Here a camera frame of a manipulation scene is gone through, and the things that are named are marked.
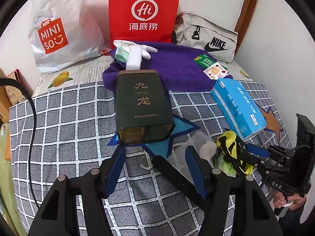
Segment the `person's right hand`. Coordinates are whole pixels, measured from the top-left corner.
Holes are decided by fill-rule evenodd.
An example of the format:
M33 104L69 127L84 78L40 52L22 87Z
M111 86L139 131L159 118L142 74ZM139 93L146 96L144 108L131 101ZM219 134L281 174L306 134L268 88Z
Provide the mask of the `person's right hand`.
M293 203L289 206L289 210L297 210L304 206L306 200L306 195L304 197L300 197L298 193L288 197L285 197L279 191L274 191L273 193L273 204L276 208L280 208L285 205L287 201L292 201Z

